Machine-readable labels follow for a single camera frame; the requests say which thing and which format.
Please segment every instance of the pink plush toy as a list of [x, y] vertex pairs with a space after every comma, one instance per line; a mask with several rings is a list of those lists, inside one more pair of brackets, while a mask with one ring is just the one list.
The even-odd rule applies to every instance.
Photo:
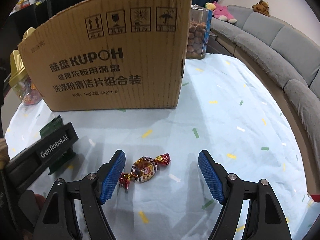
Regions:
[[226, 6], [220, 5], [216, 1], [214, 1], [213, 4], [216, 6], [216, 9], [213, 11], [213, 16], [216, 19], [222, 20], [224, 22], [229, 22], [231, 24], [235, 24], [237, 22], [233, 15], [228, 12]]

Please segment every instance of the wine glass icon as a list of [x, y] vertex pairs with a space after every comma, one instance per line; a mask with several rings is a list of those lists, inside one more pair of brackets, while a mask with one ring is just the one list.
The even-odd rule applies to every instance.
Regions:
[[119, 21], [119, 14], [118, 13], [112, 15], [112, 20], [116, 23], [114, 26], [119, 26], [117, 23]]

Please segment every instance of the shipping symbol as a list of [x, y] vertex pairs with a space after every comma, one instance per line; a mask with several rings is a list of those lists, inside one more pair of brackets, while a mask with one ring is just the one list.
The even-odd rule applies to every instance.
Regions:
[[177, 8], [156, 8], [156, 31], [175, 32], [177, 24]]
[[151, 31], [151, 7], [130, 9], [131, 31], [150, 32]]
[[92, 15], [84, 20], [89, 40], [104, 36], [101, 14]]
[[106, 13], [109, 35], [126, 33], [124, 10]]

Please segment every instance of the teddy bear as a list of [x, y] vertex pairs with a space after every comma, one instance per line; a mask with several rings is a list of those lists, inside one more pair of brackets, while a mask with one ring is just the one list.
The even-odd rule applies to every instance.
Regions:
[[216, 9], [216, 6], [213, 3], [209, 3], [209, 2], [205, 3], [205, 7], [209, 10], [212, 10], [212, 11], [214, 11]]
[[252, 5], [253, 11], [261, 13], [265, 16], [270, 17], [269, 14], [269, 4], [263, 0], [261, 0], [259, 3]]
[[213, 11], [213, 16], [216, 19], [219, 19], [231, 24], [235, 24], [237, 22], [237, 20], [233, 17], [233, 15], [229, 13], [226, 6], [220, 5], [216, 1], [214, 1], [213, 4], [216, 6], [216, 9]]

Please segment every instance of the silver bolt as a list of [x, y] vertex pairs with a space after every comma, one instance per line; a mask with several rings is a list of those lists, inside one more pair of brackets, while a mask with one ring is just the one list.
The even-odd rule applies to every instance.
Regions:
[[90, 173], [87, 176], [88, 179], [95, 179], [96, 178], [96, 174], [95, 173]]
[[266, 179], [262, 179], [261, 184], [266, 186], [269, 184], [269, 182]]
[[57, 183], [58, 185], [61, 185], [61, 184], [63, 183], [63, 179], [57, 179], [57, 180], [56, 180], [56, 183]]
[[230, 173], [228, 175], [228, 178], [231, 179], [231, 180], [235, 180], [237, 178], [237, 175], [236, 174], [233, 174], [233, 173]]

